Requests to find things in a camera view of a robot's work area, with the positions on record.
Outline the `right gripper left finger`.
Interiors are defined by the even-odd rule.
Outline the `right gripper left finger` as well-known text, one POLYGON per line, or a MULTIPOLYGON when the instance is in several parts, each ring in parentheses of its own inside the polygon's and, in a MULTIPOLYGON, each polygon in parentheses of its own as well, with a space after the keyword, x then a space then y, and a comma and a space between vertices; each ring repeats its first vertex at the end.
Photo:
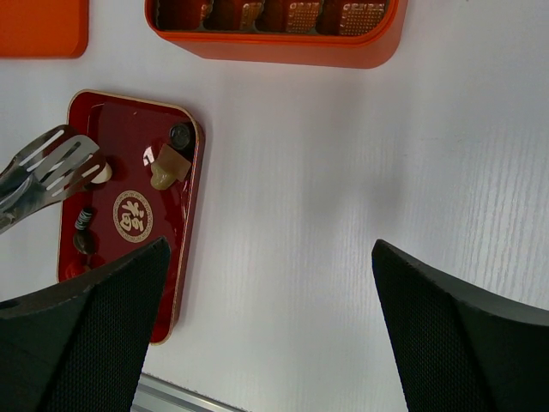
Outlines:
POLYGON ((3 411, 128 411, 171 258, 164 237, 1 304, 3 411))

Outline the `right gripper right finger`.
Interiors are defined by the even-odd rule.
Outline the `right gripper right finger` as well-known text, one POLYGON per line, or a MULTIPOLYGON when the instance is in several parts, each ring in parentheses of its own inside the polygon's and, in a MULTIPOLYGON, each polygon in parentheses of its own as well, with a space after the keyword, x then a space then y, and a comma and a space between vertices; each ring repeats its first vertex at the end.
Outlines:
POLYGON ((546 411, 548 312, 384 240, 372 270, 410 411, 546 411))

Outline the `white oval chocolate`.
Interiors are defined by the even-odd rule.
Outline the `white oval chocolate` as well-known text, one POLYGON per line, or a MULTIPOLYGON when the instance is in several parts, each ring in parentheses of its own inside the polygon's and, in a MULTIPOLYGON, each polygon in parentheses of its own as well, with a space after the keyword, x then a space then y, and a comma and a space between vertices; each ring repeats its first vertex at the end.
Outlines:
POLYGON ((93 185, 101 185, 106 183, 112 178, 112 168, 108 162, 105 163, 103 168, 94 175, 94 178, 91 180, 93 185))

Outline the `orange chocolate box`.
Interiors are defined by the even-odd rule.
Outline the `orange chocolate box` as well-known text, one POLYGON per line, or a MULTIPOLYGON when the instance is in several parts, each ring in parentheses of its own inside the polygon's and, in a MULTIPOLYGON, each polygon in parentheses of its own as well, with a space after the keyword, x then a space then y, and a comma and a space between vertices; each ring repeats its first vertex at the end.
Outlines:
POLYGON ((147 1, 162 39, 201 58, 372 69, 401 41, 405 1, 147 1))

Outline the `orange box lid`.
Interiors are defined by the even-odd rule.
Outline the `orange box lid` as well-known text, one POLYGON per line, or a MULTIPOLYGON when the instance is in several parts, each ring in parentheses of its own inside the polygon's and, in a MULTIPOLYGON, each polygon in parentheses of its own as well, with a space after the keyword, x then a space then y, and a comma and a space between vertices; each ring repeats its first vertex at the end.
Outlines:
POLYGON ((2 1, 1 58, 78 58, 88 29, 87 0, 2 1))

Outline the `metal tongs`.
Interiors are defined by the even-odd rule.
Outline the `metal tongs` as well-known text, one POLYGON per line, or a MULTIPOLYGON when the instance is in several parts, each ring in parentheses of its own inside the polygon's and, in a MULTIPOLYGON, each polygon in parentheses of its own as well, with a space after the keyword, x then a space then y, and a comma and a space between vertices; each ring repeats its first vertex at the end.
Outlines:
POLYGON ((60 124, 22 148, 1 172, 1 232, 81 191, 106 167, 90 137, 60 124))

